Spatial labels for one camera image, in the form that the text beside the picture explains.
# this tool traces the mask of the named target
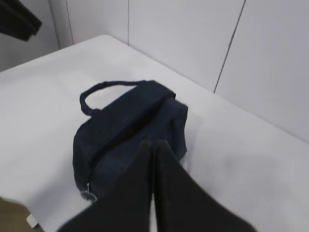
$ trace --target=white wall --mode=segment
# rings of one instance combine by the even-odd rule
[[[49,0],[49,3],[54,18],[59,47],[65,48],[73,45],[66,0]]]
[[[74,43],[109,34],[127,43],[128,0],[67,0]]]
[[[309,142],[309,1],[247,1],[216,93]]]
[[[243,0],[130,0],[129,44],[213,91]]]
[[[60,44],[65,40],[61,37],[70,37],[69,18],[74,43],[101,34],[125,43],[129,37],[130,46],[210,91],[243,4],[243,0],[67,0],[66,9],[65,0],[50,1]]]
[[[21,0],[41,21],[37,35],[28,42],[0,34],[0,71],[59,49],[49,4],[44,0]]]

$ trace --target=zipper pull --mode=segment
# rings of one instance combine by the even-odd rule
[[[81,196],[86,201],[89,201],[91,203],[95,203],[98,200],[97,196],[94,193],[90,192],[90,184],[89,183],[87,183],[87,190],[81,191]]]

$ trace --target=zipper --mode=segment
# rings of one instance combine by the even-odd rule
[[[104,158],[104,156],[106,155],[106,153],[108,151],[110,151],[111,149],[113,149],[116,145],[122,143],[123,141],[125,141],[128,138],[132,137],[132,134],[128,133],[128,136],[124,136],[126,135],[126,131],[128,131],[130,128],[133,128],[135,125],[137,125],[138,129],[137,131],[133,132],[133,135],[135,135],[136,133],[138,133],[143,126],[147,125],[153,118],[155,118],[156,114],[159,112],[160,110],[160,106],[162,105],[163,100],[158,102],[155,106],[150,106],[149,108],[147,108],[145,110],[145,114],[141,114],[141,117],[135,118],[135,120],[133,120],[129,125],[127,125],[121,132],[119,132],[111,142],[109,142],[108,144],[106,144],[103,148],[101,148],[98,152],[95,153],[95,155],[93,156],[94,158],[90,161],[90,174],[88,176],[88,181],[87,181],[87,190],[88,193],[91,193],[91,187],[90,187],[90,183],[91,183],[91,179],[92,176],[94,174],[94,171],[96,169],[96,166],[98,165],[98,163],[101,161],[102,158]],[[146,120],[141,122],[141,125],[138,125],[138,121],[140,121],[140,119],[142,117],[145,117]]]
[[[94,203],[98,200],[97,196],[93,194],[92,192],[90,192],[89,183],[87,183],[87,190],[81,191],[81,196],[82,198],[84,198],[85,200],[91,203]]]

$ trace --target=white table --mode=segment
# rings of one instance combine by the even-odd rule
[[[208,193],[259,231],[309,231],[307,144],[110,36],[0,73],[0,196],[24,204],[47,232],[85,209],[71,165],[87,120],[79,95],[105,80],[141,79],[189,106],[185,166]],[[128,89],[87,101],[104,107]]]

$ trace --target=bag handle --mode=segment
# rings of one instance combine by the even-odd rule
[[[95,114],[96,112],[100,111],[99,109],[91,109],[87,104],[86,104],[86,97],[88,97],[90,94],[98,91],[98,90],[101,90],[101,89],[104,89],[104,88],[107,88],[107,87],[111,87],[111,86],[137,86],[141,83],[144,83],[146,81],[131,81],[131,82],[128,82],[128,81],[105,81],[105,82],[102,82],[102,83],[99,83],[93,87],[91,87],[90,89],[88,89],[87,91],[85,91],[84,93],[82,93],[79,97],[79,102],[81,104],[81,109],[82,109],[82,112],[85,114],[85,115],[88,115],[88,116],[92,116],[93,114]]]

